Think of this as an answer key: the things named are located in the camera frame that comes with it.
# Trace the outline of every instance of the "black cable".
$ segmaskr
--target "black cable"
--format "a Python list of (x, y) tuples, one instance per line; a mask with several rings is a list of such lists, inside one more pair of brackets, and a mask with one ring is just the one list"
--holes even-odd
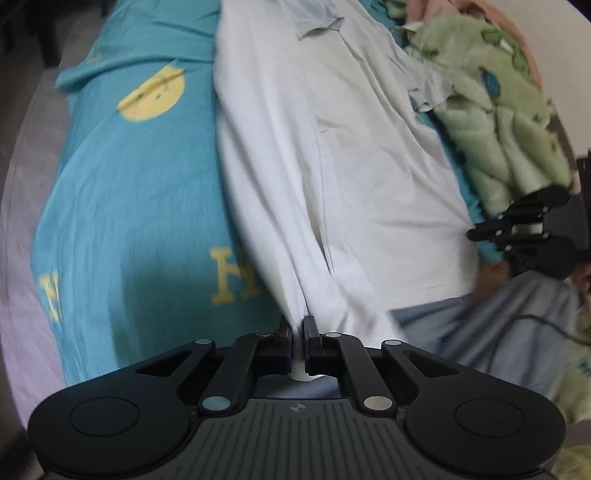
[(577, 338), (577, 337), (565, 332), (562, 328), (555, 325), (551, 321), (546, 320), (545, 318), (538, 317), (537, 315), (531, 315), (529, 313), (525, 313), (523, 315), (517, 315), (507, 322), (507, 324), (502, 328), (501, 332), (499, 333), (499, 335), (496, 338), (496, 342), (492, 348), (491, 356), (488, 361), (488, 367), (486, 368), (486, 373), (488, 375), (490, 375), (490, 373), (491, 373), (492, 363), (495, 359), (495, 355), (501, 345), (501, 342), (503, 341), (503, 339), (505, 338), (505, 336), (509, 332), (509, 329), (514, 325), (515, 322), (518, 322), (519, 320), (525, 320), (525, 319), (535, 320), (536, 322), (538, 322), (544, 326), (552, 328), (554, 331), (556, 331), (563, 338), (566, 338), (567, 340), (570, 340), (571, 342), (574, 342), (578, 345), (582, 345), (582, 346), (586, 346), (586, 347), (591, 348), (591, 342)]

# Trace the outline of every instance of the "white shirt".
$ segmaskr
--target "white shirt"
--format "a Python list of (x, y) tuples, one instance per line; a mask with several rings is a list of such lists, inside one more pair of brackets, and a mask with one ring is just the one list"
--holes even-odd
[(223, 0), (216, 51), (226, 190), (293, 326), (310, 313), (379, 346), (403, 339), (387, 310), (471, 291), (472, 224), (409, 98), (450, 85), (357, 0)]

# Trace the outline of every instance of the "pile of clothes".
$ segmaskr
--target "pile of clothes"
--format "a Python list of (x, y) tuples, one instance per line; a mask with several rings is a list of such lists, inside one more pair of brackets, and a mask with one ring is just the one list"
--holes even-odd
[[(386, 0), (397, 17), (402, 5)], [(405, 13), (407, 52), (453, 83), (434, 112), (487, 213), (550, 184), (571, 187), (566, 157), (547, 130), (553, 106), (513, 22), (483, 0), (410, 0)]]

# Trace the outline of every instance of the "bed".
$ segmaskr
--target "bed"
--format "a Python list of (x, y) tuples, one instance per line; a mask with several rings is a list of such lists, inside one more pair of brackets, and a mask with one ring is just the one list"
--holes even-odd
[[(589, 35), (588, 24), (581, 22), (582, 17), (570, 5), (545, 1), (549, 8), (563, 13), (565, 22), (574, 25), (563, 32), (577, 29)], [(546, 89), (557, 104), (576, 154), (582, 155), (589, 133), (581, 130), (585, 123), (580, 118), (591, 108), (584, 102), (569, 103), (570, 97), (564, 92), (570, 91), (565, 82), (572, 81), (579, 89), (579, 98), (591, 98), (585, 91), (589, 88), (584, 83), (586, 75), (580, 70), (586, 66), (567, 64), (564, 68), (575, 72), (572, 77), (553, 76), (557, 58), (568, 61), (571, 57), (540, 51), (535, 40), (539, 33), (528, 31), (533, 22), (519, 22), (520, 15), (532, 10), (532, 3), (529, 9), (528, 2), (519, 2), (520, 7), (516, 2), (494, 3), (506, 8), (532, 42), (547, 79)], [(378, 1), (363, 0), (362, 4), (378, 21), (394, 28)], [(218, 180), (211, 181), (219, 178), (211, 87), (217, 2), (200, 2), (197, 12), (183, 11), (183, 7), (177, 11), (163, 9), (158, 15), (158, 36), (153, 25), (138, 19), (146, 18), (160, 5), (156, 0), (120, 1), (92, 48), (98, 23), (86, 16), (76, 24), (62, 65), (74, 65), (85, 56), (83, 50), (89, 52), (81, 66), (59, 81), (60, 87), (71, 93), (72, 120), (63, 152), (67, 108), (51, 88), (53, 72), (44, 76), (21, 128), (0, 209), (1, 238), (8, 253), (0, 258), (0, 271), (8, 286), (0, 297), (0, 329), (4, 360), (23, 424), (42, 399), (66, 384), (93, 378), (195, 338), (211, 337), (229, 344), (242, 333), (274, 330), (279, 321), (278, 307), (237, 240), (222, 185)], [(195, 15), (199, 20), (190, 21)], [(195, 35), (200, 38), (197, 43), (190, 41)], [(80, 50), (72, 51), (73, 45)], [(152, 102), (146, 108), (135, 108), (132, 101), (144, 96), (153, 96)], [(163, 117), (173, 105), (176, 108), (171, 113), (177, 112), (177, 116)], [(188, 121), (200, 125), (198, 135), (181, 127)], [(40, 129), (47, 135), (36, 135)], [(105, 138), (114, 140), (106, 142)], [(139, 139), (142, 144), (138, 149)], [(446, 149), (470, 217), (479, 222), (484, 217), (478, 197), (463, 177), (450, 145)], [(195, 151), (205, 153), (195, 158)], [(161, 161), (167, 155), (180, 159), (174, 165), (175, 172), (168, 162)], [(55, 171), (58, 176), (54, 186)], [(191, 179), (201, 180), (195, 183)], [(152, 186), (150, 194), (143, 192), (138, 197), (134, 193), (138, 184)], [(99, 193), (95, 185), (102, 186), (100, 205), (96, 203)], [(194, 189), (204, 192), (199, 202), (190, 194)], [(150, 202), (169, 192), (175, 194), (168, 196), (165, 209), (154, 219)], [(119, 199), (117, 212), (111, 203), (114, 197)], [(121, 224), (121, 219), (129, 219), (131, 224), (126, 225), (124, 234), (113, 224), (98, 223), (104, 218), (97, 217), (96, 211), (104, 205), (111, 205), (111, 214)], [(175, 215), (187, 219), (185, 228), (171, 221)], [(76, 218), (74, 229), (68, 225), (71, 218)], [(29, 251), (35, 228), (31, 276)], [(207, 229), (207, 241), (199, 244), (192, 229)], [(104, 232), (100, 239), (93, 234), (98, 230)], [(104, 262), (86, 258), (90, 245)], [(496, 255), (490, 245), (482, 245), (481, 253), (490, 258)], [(126, 261), (125, 274), (119, 278), (107, 268), (108, 259), (113, 257)], [(114, 290), (121, 289), (124, 302), (105, 301), (113, 297)], [(162, 297), (171, 300), (158, 301)], [(92, 321), (63, 321), (75, 318), (81, 306), (92, 312)], [(207, 328), (195, 328), (191, 312), (196, 310), (210, 320), (205, 322)], [(164, 317), (169, 322), (166, 330), (144, 328), (144, 322), (159, 322)], [(105, 328), (109, 318), (116, 321)], [(87, 345), (83, 339), (89, 336), (95, 341)], [(75, 345), (72, 339), (81, 341)], [(64, 356), (70, 359), (66, 364), (60, 361)], [(88, 362), (89, 357), (105, 361)]]

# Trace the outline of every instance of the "yellow moon print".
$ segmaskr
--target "yellow moon print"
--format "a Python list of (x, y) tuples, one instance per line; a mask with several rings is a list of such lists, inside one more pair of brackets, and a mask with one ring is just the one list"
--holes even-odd
[(143, 122), (170, 110), (184, 92), (183, 70), (166, 65), (117, 104), (131, 122)]

